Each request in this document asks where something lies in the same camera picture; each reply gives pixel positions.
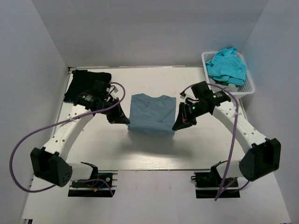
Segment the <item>grey-blue t-shirt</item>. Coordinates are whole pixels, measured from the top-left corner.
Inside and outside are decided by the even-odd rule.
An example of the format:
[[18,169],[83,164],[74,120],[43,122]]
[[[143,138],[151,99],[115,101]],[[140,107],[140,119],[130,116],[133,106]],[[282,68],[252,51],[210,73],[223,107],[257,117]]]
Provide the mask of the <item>grey-blue t-shirt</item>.
[[162,95],[131,97],[128,130],[143,134],[174,134],[176,98]]

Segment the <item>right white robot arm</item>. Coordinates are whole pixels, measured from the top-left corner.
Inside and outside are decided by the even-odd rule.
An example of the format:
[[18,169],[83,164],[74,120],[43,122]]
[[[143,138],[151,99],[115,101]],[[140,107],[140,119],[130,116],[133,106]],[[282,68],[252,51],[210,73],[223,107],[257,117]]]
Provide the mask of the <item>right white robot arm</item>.
[[238,102],[232,94],[223,89],[213,92],[205,81],[193,84],[190,88],[196,99],[186,99],[179,104],[173,131],[192,127],[197,124],[197,117],[210,113],[232,133],[232,140],[237,141],[244,152],[240,160],[228,158],[211,167],[214,185],[222,186],[228,178],[238,177],[253,182],[278,170],[281,143],[276,138],[267,138],[242,118]]

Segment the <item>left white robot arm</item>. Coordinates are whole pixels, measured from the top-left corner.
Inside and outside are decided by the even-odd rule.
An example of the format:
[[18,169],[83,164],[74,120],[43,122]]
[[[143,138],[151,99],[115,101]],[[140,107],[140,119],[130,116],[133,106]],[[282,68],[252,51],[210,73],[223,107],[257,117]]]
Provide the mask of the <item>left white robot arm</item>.
[[85,182],[88,186],[98,183],[97,167],[88,162],[67,163],[68,154],[84,127],[96,114],[104,114],[110,124],[129,124],[130,121],[121,108],[122,98],[112,91],[117,82],[97,80],[93,88],[78,94],[66,120],[59,123],[54,136],[41,148],[34,148],[30,158],[34,175],[56,186],[63,187],[68,182]]

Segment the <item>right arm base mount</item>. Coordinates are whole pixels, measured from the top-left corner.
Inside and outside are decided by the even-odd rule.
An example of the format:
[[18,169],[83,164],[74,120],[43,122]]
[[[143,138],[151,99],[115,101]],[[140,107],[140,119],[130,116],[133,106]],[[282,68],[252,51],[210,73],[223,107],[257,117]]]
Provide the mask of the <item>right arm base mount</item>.
[[[191,176],[191,181],[195,185],[197,199],[213,199],[217,196],[220,184],[212,180],[209,172],[195,172]],[[238,181],[235,180],[220,194],[219,198],[240,198],[238,189],[239,184]]]

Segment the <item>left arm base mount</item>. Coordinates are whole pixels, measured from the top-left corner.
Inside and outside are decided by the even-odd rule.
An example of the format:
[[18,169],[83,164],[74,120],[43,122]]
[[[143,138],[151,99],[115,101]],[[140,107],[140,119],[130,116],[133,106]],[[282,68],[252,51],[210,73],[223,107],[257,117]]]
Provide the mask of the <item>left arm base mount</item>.
[[98,171],[96,180],[91,182],[71,182],[68,197],[110,198],[117,189],[117,171]]

